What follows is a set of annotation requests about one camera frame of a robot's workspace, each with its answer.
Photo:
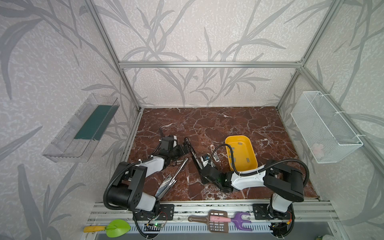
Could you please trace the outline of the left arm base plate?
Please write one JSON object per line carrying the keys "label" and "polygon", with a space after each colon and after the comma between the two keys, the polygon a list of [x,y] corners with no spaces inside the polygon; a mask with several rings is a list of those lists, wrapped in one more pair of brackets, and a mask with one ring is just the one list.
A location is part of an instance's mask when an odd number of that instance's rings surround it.
{"label": "left arm base plate", "polygon": [[152,219],[160,221],[171,221],[173,220],[175,213],[174,204],[159,204],[155,205],[155,208],[152,211],[143,211],[134,212],[134,216],[138,221],[149,221]]}

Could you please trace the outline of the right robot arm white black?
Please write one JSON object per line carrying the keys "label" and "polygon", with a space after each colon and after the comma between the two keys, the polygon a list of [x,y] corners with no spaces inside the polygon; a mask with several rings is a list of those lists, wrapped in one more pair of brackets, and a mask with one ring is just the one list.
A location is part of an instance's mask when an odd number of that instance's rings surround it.
{"label": "right robot arm white black", "polygon": [[222,192],[231,193],[247,188],[266,187],[273,191],[270,203],[266,206],[255,205],[255,211],[262,212],[268,219],[282,219],[293,210],[293,203],[304,201],[304,188],[309,181],[307,174],[286,165],[287,162],[299,161],[288,159],[271,161],[253,171],[222,173],[210,165],[200,170],[200,175],[215,184]]}

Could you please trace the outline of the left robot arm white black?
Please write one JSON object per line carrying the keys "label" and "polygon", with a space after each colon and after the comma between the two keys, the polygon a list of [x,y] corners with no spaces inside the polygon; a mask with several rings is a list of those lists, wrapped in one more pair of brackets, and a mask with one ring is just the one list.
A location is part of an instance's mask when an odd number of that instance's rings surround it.
{"label": "left robot arm white black", "polygon": [[176,136],[162,138],[152,155],[135,163],[118,164],[104,194],[103,203],[109,210],[128,210],[147,212],[153,215],[160,213],[160,201],[144,193],[145,180],[150,175],[161,172],[171,163],[191,151],[188,138],[182,144]]}

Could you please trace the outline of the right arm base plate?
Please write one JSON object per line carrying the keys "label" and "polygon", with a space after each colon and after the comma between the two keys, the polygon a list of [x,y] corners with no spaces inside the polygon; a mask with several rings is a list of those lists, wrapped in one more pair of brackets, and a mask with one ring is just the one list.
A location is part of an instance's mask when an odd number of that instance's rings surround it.
{"label": "right arm base plate", "polygon": [[288,207],[286,212],[273,210],[270,204],[252,204],[255,220],[265,221],[288,221],[291,219],[293,205]]}

